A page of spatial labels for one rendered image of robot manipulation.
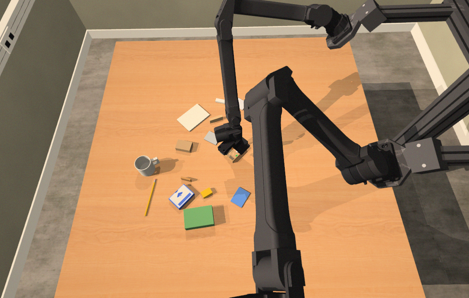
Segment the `wooden ball-in-hole puzzle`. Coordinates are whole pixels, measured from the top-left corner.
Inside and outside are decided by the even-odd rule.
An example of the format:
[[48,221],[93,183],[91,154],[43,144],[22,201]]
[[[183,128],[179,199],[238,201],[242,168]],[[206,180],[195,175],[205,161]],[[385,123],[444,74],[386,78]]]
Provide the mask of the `wooden ball-in-hole puzzle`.
[[239,154],[238,151],[236,151],[235,149],[233,149],[233,147],[229,150],[228,154],[227,155],[224,155],[229,161],[231,161],[232,163],[234,161],[237,160],[237,158],[239,158],[241,154]]

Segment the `yellow rectangular block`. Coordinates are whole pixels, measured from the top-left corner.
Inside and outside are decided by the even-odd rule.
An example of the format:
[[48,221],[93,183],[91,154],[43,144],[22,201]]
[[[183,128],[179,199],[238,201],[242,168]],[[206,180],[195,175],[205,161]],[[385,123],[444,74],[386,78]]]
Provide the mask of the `yellow rectangular block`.
[[209,195],[213,194],[213,192],[210,190],[210,188],[207,188],[201,192],[203,198],[208,197]]

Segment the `white and blue cardboard box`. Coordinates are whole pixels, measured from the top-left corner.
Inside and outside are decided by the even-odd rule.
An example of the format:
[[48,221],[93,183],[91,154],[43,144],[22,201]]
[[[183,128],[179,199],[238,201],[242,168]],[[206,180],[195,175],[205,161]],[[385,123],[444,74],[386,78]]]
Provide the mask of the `white and blue cardboard box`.
[[194,196],[195,194],[183,184],[170,198],[170,202],[173,203],[179,210]]

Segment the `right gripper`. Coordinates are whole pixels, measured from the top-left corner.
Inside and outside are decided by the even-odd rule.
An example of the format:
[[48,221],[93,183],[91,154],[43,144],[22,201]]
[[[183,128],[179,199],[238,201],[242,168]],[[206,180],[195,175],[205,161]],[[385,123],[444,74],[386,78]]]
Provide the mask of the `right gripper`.
[[[232,138],[232,139],[233,139],[233,138]],[[239,146],[238,148],[235,148],[235,147],[233,147],[233,146],[232,146],[232,147],[233,147],[233,149],[235,149],[236,151],[238,151],[239,154],[242,155],[242,154],[250,147],[250,145],[248,144],[248,141],[246,141],[245,138],[241,137],[240,139],[241,139],[241,144],[240,144],[240,146]],[[240,140],[240,139],[233,139],[233,140],[234,140],[234,141],[238,141],[238,140]]]

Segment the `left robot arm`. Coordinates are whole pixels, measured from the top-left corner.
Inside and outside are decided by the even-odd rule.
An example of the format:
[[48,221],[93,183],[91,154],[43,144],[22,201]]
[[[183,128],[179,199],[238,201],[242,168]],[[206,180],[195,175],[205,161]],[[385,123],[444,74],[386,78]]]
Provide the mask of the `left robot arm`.
[[292,73],[289,66],[280,68],[245,95],[244,119],[253,127],[256,293],[231,298],[305,298],[301,251],[289,215],[282,107],[334,155],[335,167],[348,184],[401,179],[392,143],[361,147],[353,142],[299,89]]

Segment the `grey mug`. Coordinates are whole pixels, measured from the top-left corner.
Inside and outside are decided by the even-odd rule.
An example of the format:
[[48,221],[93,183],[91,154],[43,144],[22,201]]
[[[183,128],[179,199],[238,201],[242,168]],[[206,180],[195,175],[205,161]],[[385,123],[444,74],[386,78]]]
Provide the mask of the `grey mug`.
[[[151,163],[150,163],[151,160]],[[155,162],[154,162],[155,161]],[[150,159],[146,155],[141,155],[135,160],[135,167],[144,177],[152,175],[155,171],[155,165],[159,164],[158,158]],[[145,169],[145,170],[144,170]]]

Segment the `green flat box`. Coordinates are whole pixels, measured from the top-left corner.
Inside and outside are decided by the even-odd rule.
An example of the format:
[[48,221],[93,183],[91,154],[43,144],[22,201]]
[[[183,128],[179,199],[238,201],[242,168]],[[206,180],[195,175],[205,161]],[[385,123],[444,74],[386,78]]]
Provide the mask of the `green flat box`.
[[215,226],[213,206],[200,206],[183,210],[186,230]]

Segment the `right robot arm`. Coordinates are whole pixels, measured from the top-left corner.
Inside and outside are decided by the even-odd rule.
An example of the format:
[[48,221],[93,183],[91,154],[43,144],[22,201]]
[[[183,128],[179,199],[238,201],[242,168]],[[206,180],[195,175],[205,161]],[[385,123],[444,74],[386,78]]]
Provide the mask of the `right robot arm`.
[[[217,143],[223,142],[218,146],[222,155],[227,155],[232,146],[238,148],[242,137],[241,111],[233,53],[233,14],[300,21],[311,25],[311,28],[315,27],[315,29],[323,26],[326,33],[331,36],[334,45],[352,31],[349,16],[339,14],[329,5],[312,4],[306,6],[266,0],[223,0],[216,15],[215,28],[228,123],[214,128]],[[240,140],[234,141],[232,138]]]

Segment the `blue flat rectangular pad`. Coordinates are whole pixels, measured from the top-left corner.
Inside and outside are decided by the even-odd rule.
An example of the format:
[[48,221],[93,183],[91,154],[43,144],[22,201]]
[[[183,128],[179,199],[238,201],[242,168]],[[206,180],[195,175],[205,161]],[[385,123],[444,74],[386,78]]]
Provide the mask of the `blue flat rectangular pad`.
[[246,199],[248,198],[249,194],[250,193],[248,191],[239,187],[236,193],[233,195],[231,202],[242,207]]

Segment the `grey flat bar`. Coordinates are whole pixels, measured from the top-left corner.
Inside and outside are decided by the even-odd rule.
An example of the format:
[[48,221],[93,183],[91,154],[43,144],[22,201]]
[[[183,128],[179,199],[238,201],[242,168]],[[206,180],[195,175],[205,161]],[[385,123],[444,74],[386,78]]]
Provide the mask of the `grey flat bar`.
[[206,141],[208,141],[208,142],[210,142],[210,143],[212,143],[212,144],[215,144],[215,145],[217,144],[216,137],[215,137],[215,133],[213,133],[213,132],[211,132],[211,131],[209,131],[209,132],[206,134],[204,140],[206,140]]

